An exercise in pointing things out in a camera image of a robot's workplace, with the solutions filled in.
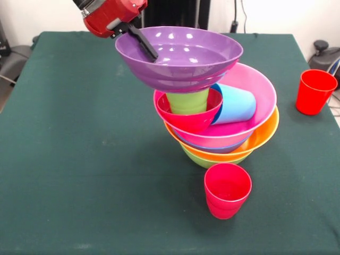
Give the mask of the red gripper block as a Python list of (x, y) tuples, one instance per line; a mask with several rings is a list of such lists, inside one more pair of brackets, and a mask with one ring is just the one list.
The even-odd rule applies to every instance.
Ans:
[(147, 1), (83, 1), (82, 16), (87, 29), (97, 37), (115, 37), (115, 30), (122, 32), (119, 26), (128, 23), (128, 33), (133, 36), (143, 48), (150, 61), (154, 63), (158, 53), (144, 34), (130, 24), (148, 6)]

